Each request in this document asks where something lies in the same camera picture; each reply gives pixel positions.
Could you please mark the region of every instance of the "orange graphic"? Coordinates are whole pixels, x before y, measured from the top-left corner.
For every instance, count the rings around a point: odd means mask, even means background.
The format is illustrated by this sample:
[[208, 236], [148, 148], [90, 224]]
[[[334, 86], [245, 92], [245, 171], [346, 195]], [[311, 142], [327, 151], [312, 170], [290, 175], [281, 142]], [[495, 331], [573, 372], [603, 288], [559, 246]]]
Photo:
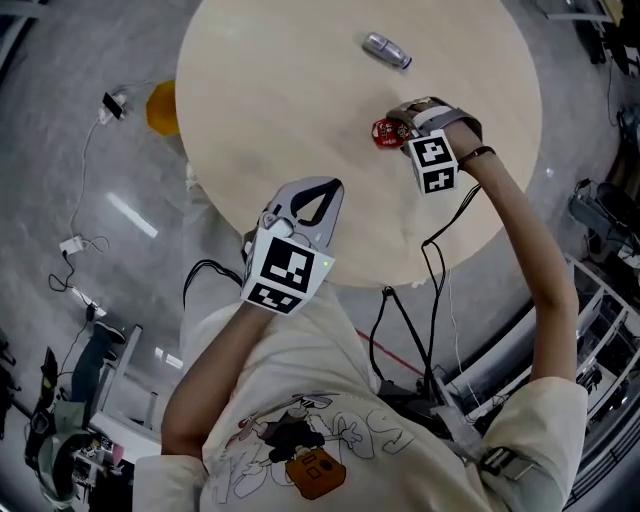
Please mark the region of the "orange graphic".
[[347, 477], [347, 468], [322, 448], [302, 449], [295, 460], [285, 464], [287, 475], [308, 500], [315, 500], [340, 487]]

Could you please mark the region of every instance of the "silver canister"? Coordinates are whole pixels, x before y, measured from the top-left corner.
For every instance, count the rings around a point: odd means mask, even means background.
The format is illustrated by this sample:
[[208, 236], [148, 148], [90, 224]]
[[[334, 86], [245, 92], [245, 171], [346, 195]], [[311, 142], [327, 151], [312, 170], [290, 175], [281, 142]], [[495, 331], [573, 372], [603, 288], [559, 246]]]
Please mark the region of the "silver canister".
[[407, 69], [413, 60], [398, 45], [375, 32], [371, 32], [366, 37], [364, 43], [362, 43], [362, 48], [397, 68]]

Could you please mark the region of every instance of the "white cable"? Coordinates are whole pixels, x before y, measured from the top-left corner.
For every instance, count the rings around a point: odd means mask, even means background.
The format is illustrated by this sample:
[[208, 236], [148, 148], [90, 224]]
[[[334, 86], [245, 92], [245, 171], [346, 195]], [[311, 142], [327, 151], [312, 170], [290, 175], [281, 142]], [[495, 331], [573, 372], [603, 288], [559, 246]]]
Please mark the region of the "white cable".
[[76, 218], [76, 214], [78, 213], [78, 209], [80, 208], [80, 203], [82, 202], [82, 197], [84, 196], [84, 184], [85, 184], [86, 175], [87, 175], [87, 148], [89, 147], [91, 134], [93, 133], [93, 130], [96, 129], [96, 126], [98, 126], [99, 122], [100, 120], [96, 119], [95, 122], [91, 125], [91, 128], [89, 128], [89, 132], [87, 133], [87, 140], [85, 141], [84, 149], [82, 150], [82, 174], [81, 174], [82, 186], [80, 188], [80, 195], [78, 196], [78, 202], [76, 203], [76, 207], [73, 209], [73, 213], [69, 218], [69, 234], [71, 235], [71, 238], [75, 236], [73, 233], [73, 221]]
[[[96, 241], [97, 240], [103, 240], [104, 243], [106, 244], [105, 249], [100, 249], [97, 245], [96, 245]], [[97, 236], [95, 238], [92, 238], [91, 240], [87, 240], [86, 238], [83, 238], [81, 240], [81, 243], [84, 244], [84, 248], [86, 249], [87, 247], [93, 247], [96, 251], [98, 251], [100, 254], [104, 254], [105, 252], [109, 251], [109, 239], [106, 236]]]
[[123, 91], [126, 91], [127, 89], [137, 89], [138, 87], [142, 87], [144, 85], [149, 85], [154, 83], [153, 80], [142, 80], [141, 82], [136, 82], [133, 84], [125, 84], [125, 85], [121, 85], [120, 87], [118, 87], [115, 91], [113, 91], [111, 93], [112, 96], [115, 96], [116, 94], [120, 94]]
[[[84, 189], [85, 189], [85, 183], [86, 183], [86, 178], [87, 178], [87, 150], [89, 149], [89, 142], [91, 141], [91, 135], [93, 134], [93, 131], [96, 129], [96, 126], [98, 126], [98, 124], [100, 123], [100, 119], [96, 119], [95, 122], [91, 125], [91, 128], [89, 128], [89, 131], [87, 132], [87, 139], [85, 140], [84, 143], [84, 148], [82, 149], [82, 178], [81, 178], [81, 187], [80, 187], [80, 195], [78, 196], [78, 201], [76, 202], [76, 207], [73, 209], [73, 213], [71, 214], [71, 217], [69, 218], [69, 235], [71, 238], [73, 238], [75, 235], [75, 233], [73, 232], [73, 221], [76, 218], [76, 215], [78, 214], [78, 210], [80, 209], [80, 203], [82, 203], [82, 198], [84, 197]], [[104, 254], [105, 252], [107, 252], [109, 250], [109, 240], [104, 237], [104, 236], [98, 236], [92, 240], [87, 240], [85, 237], [83, 237], [82, 235], [77, 235], [81, 238], [80, 243], [83, 244], [83, 248], [86, 249], [88, 247], [93, 247], [96, 251], [98, 251], [100, 254]], [[102, 250], [100, 249], [96, 244], [96, 240], [103, 240], [106, 243], [106, 249]]]
[[[447, 274], [447, 282], [449, 283], [449, 311], [451, 312], [451, 322], [453, 323], [453, 330], [455, 331], [456, 335], [454, 346], [456, 349], [456, 359], [458, 360], [458, 369], [460, 370], [460, 374], [462, 375], [462, 363], [460, 362], [460, 354], [458, 353], [458, 326], [456, 325], [456, 319], [453, 316], [453, 292], [451, 291], [451, 274], [452, 271], [451, 269], [449, 269], [449, 273]], [[476, 398], [476, 394], [473, 392], [473, 389], [471, 389], [471, 384], [469, 384], [469, 381], [467, 381], [467, 387], [469, 388], [469, 391], [471, 391], [471, 395], [476, 401], [476, 404], [478, 404], [478, 407], [480, 407], [480, 402]]]

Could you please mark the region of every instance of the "cartoon graphic print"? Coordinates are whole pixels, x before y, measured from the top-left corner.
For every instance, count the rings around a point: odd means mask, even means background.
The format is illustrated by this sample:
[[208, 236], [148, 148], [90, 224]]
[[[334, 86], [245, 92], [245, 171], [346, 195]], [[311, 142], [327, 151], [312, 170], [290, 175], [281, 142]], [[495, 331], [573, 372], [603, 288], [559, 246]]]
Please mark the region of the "cartoon graphic print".
[[278, 486], [295, 486], [302, 497], [314, 500], [344, 484], [345, 457], [374, 458], [374, 436], [382, 452], [391, 455], [413, 440], [382, 409], [370, 411], [366, 420], [340, 411], [326, 422], [316, 412], [333, 403], [331, 396], [337, 393], [293, 395], [240, 421], [241, 430], [227, 442], [207, 492], [218, 503], [227, 502], [231, 488], [244, 498], [265, 485], [270, 473]]

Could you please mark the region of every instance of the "red object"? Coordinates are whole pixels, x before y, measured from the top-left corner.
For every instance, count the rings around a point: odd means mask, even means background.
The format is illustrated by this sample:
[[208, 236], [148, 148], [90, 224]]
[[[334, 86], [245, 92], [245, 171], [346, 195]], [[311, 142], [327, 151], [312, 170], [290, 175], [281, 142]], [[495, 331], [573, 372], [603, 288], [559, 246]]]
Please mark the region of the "red object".
[[371, 136], [380, 148], [399, 148], [409, 138], [409, 128], [400, 121], [384, 118], [373, 124]]
[[397, 355], [395, 355], [393, 352], [387, 350], [386, 348], [384, 348], [382, 345], [380, 345], [380, 343], [378, 343], [377, 341], [371, 341], [371, 339], [369, 338], [369, 336], [367, 336], [365, 333], [359, 331], [358, 329], [356, 329], [356, 332], [358, 333], [358, 336], [360, 336], [363, 340], [365, 340], [367, 343], [373, 343], [374, 347], [380, 349], [382, 352], [384, 352], [386, 355], [388, 355], [391, 359], [393, 359], [394, 361], [400, 363], [402, 366], [404, 366], [405, 368], [408, 368], [409, 370], [411, 370], [413, 373], [416, 373], [418, 375], [420, 375], [420, 377], [424, 377], [424, 372], [421, 372], [420, 370], [418, 370], [415, 366], [411, 366], [409, 363], [407, 363], [404, 359], [400, 359]]

